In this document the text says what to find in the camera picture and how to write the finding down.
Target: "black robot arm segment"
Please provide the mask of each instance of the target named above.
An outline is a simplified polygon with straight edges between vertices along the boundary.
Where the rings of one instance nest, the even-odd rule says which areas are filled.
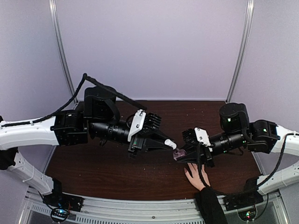
[[[91,139],[97,137],[128,145],[130,157],[135,157],[138,151],[173,149],[165,143],[169,140],[174,144],[173,140],[159,130],[161,117],[138,110],[132,122],[120,120],[115,101],[116,97],[104,89],[87,88],[81,105],[75,110],[61,111],[56,116],[51,130],[55,132],[59,145],[84,144],[90,136]]]
[[[174,151],[173,158],[178,162],[196,163],[196,149],[201,143],[206,146],[206,150],[201,150],[201,163],[212,167],[214,166],[213,156],[241,147],[252,152],[270,153],[280,139],[275,123],[266,120],[249,123],[244,104],[226,104],[220,109],[219,115],[224,132],[209,137],[206,132],[197,131],[202,130],[200,128],[184,131],[185,145]],[[203,142],[201,138],[207,138],[207,142]]]

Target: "human hand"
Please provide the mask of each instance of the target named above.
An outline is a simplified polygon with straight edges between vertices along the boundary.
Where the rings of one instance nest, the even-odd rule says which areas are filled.
[[[196,163],[188,163],[188,166],[190,168],[192,176],[190,175],[190,173],[188,172],[188,170],[186,168],[184,168],[186,177],[188,178],[189,182],[195,188],[197,188],[199,191],[201,191],[205,187],[205,185],[200,180],[197,164]],[[204,180],[207,183],[207,185],[211,186],[210,182],[209,182],[209,179],[207,177],[207,174],[205,172],[205,165],[202,165],[202,167],[201,167],[201,173],[202,173],[202,176],[204,177]]]

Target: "black sleeve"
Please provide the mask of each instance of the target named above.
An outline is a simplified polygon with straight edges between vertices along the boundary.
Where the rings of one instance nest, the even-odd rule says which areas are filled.
[[[228,224],[217,195],[211,188],[203,188],[195,194],[195,200],[206,224]]]

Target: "white backdrop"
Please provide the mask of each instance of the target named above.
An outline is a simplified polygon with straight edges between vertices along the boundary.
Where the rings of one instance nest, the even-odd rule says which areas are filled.
[[[225,100],[246,9],[246,0],[57,1],[74,86],[87,72],[134,99]]]

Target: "black cable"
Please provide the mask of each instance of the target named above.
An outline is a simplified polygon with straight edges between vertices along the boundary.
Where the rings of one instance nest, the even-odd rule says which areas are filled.
[[[105,141],[103,140],[103,139],[101,139],[100,140],[100,146],[104,146],[104,145],[106,145],[106,143],[108,142],[108,140],[107,139],[105,139]]]
[[[238,148],[240,153],[232,153],[232,152],[228,152],[228,153],[225,153],[225,154],[228,154],[228,155],[237,155],[237,156],[243,156],[244,155],[244,152],[241,148]]]
[[[42,118],[39,118],[39,119],[36,119],[36,120],[33,120],[33,121],[24,121],[24,122],[17,122],[17,123],[8,123],[8,124],[4,124],[2,125],[1,127],[12,127],[12,126],[18,126],[18,125],[29,125],[29,124],[35,124],[35,123],[38,123],[38,122],[42,122],[42,121],[45,121],[47,119],[50,119],[51,117],[55,116],[57,113],[61,112],[64,108],[66,108],[75,98],[76,96],[78,95],[84,81],[87,80],[89,82],[91,82],[92,84],[106,90],[107,92],[110,92],[112,93],[114,96],[120,98],[120,99],[123,99],[124,101],[126,101],[127,103],[139,108],[139,109],[143,109],[144,111],[147,110],[147,108],[143,105],[141,105],[140,103],[137,103],[135,102],[134,100],[130,99],[129,97],[126,97],[125,95],[117,92],[117,91],[114,91],[114,90],[111,90],[109,89],[107,86],[105,86],[104,84],[102,83],[99,83],[96,79],[94,78],[91,78],[90,76],[88,76],[86,73],[83,74],[82,76],[82,79],[74,93],[74,95],[72,95],[72,97],[63,105],[61,106],[58,110],[56,110],[55,112],[45,116],[45,117],[42,117]]]
[[[50,217],[51,217],[51,219],[54,221],[54,222],[59,222],[59,223],[62,223],[62,222],[64,222],[68,217],[69,217],[69,215],[70,215],[70,212],[69,211],[67,211],[67,210],[65,210],[65,209],[63,209],[63,208],[51,208],[50,206],[49,206],[49,204],[45,201],[45,199],[44,199],[44,197],[42,196],[42,194],[38,191],[38,194],[39,194],[39,196],[42,198],[42,201],[43,201],[43,203],[44,204],[46,204],[46,206],[49,208],[49,209],[51,209],[51,213],[50,213]],[[65,218],[64,219],[58,219],[58,218],[55,218],[55,217],[53,217],[53,215],[55,214],[55,212],[57,212],[57,211],[59,211],[59,213],[60,213],[60,210],[63,210],[64,212],[65,212]]]
[[[55,112],[53,112],[52,114],[49,114],[45,117],[42,117],[42,118],[39,118],[39,119],[36,119],[36,120],[33,120],[32,121],[32,124],[35,124],[35,123],[38,123],[38,122],[42,122],[42,121],[45,121],[53,116],[55,116],[57,113],[61,112],[64,108],[66,108],[74,99],[75,97],[78,95],[83,83],[85,81],[85,76],[83,75],[74,95],[69,99],[69,101],[67,101],[63,106],[61,106],[58,110],[56,110]],[[17,122],[17,123],[9,123],[9,124],[5,124],[5,125],[2,125],[2,127],[12,127],[12,126],[18,126],[18,125],[29,125],[30,122],[29,121],[26,121],[26,122]]]
[[[43,203],[46,204],[46,205],[48,206],[49,209],[53,210],[53,208],[51,208],[51,207],[48,205],[48,203],[45,202],[44,197],[42,196],[42,194],[41,194],[40,192],[38,192],[38,193],[39,193],[39,196],[42,198]]]
[[[118,92],[118,91],[113,91],[113,90],[107,88],[107,86],[105,86],[105,85],[102,84],[102,83],[99,83],[95,78],[91,78],[91,77],[87,76],[86,73],[84,73],[84,75],[86,75],[86,80],[89,81],[89,82],[91,82],[92,84],[94,84],[94,85],[96,85],[96,86],[98,86],[98,87],[100,87],[100,88],[106,90],[107,92],[112,93],[112,94],[115,95],[116,97],[118,97],[118,98],[120,98],[120,99],[126,101],[127,103],[129,103],[129,104],[131,104],[131,105],[133,105],[133,106],[135,106],[135,107],[137,107],[137,108],[139,108],[139,109],[143,109],[144,111],[147,110],[147,108],[146,108],[145,106],[141,105],[140,103],[137,103],[136,101],[130,99],[129,97],[123,95],[122,93],[120,93],[120,92]]]
[[[253,140],[247,135],[246,129],[242,129],[242,134],[243,134],[243,137],[246,139],[247,142],[255,143],[255,141],[253,141]]]
[[[238,195],[241,195],[241,194],[247,194],[247,193],[251,193],[253,191],[256,191],[258,190],[258,188],[260,186],[262,186],[264,183],[266,183],[269,179],[271,179],[271,177],[275,174],[275,172],[278,170],[278,167],[281,163],[281,160],[282,160],[282,157],[284,155],[284,152],[285,152],[285,144],[286,144],[286,137],[289,136],[289,135],[299,135],[299,134],[293,134],[293,133],[289,133],[289,134],[286,134],[285,137],[284,137],[284,142],[283,142],[283,145],[281,147],[281,151],[280,151],[280,155],[279,155],[279,159],[276,163],[276,166],[275,168],[273,169],[273,171],[262,181],[260,182],[258,185],[256,185],[255,187],[253,187],[252,189],[249,189],[249,190],[245,190],[245,191],[242,191],[242,192],[237,192],[237,193],[223,193],[221,191],[217,191],[217,190],[214,190],[214,193],[218,194],[218,195],[225,195],[225,196],[238,196]],[[207,183],[205,182],[203,176],[202,176],[202,173],[201,173],[201,161],[200,161],[200,146],[201,146],[201,143],[199,143],[198,147],[197,147],[197,164],[198,164],[198,172],[199,172],[199,178],[200,180],[202,181],[202,183],[204,184],[205,187],[210,187],[209,185],[207,185]]]
[[[134,117],[134,115],[135,115],[135,114],[133,113],[133,114],[131,114],[130,116],[128,116],[127,119],[126,119],[126,125],[127,125],[128,128],[131,128],[131,125],[129,125],[129,120],[130,120],[132,117]]]
[[[267,202],[266,202],[266,205],[265,205],[265,207],[264,207],[262,213],[261,213],[258,217],[254,218],[254,220],[257,220],[258,218],[260,218],[260,217],[263,215],[263,213],[266,211],[268,202],[269,202],[269,194],[267,194]]]

